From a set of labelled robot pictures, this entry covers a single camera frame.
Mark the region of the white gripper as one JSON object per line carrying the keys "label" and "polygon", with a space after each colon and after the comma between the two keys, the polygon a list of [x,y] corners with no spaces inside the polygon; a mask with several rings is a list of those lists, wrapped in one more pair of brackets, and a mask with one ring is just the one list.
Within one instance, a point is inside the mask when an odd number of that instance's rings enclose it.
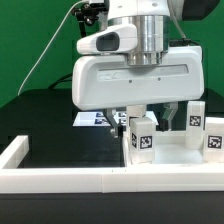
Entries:
{"label": "white gripper", "polygon": [[137,34],[132,24],[113,25],[76,44],[81,57],[73,68],[73,102],[82,110],[104,109],[114,138],[119,124],[112,108],[164,103],[160,127],[169,131],[175,101],[198,99],[204,92],[201,47],[170,47],[159,64],[131,65],[128,54],[137,46]]}

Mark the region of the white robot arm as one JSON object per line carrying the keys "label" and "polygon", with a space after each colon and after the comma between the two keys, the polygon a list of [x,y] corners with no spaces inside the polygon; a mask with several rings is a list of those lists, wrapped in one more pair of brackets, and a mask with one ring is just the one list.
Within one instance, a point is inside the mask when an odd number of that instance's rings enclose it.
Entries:
{"label": "white robot arm", "polygon": [[169,24],[206,18],[220,0],[89,0],[104,15],[103,29],[80,39],[72,78],[73,103],[101,109],[194,100],[204,92],[202,48],[172,41]]}

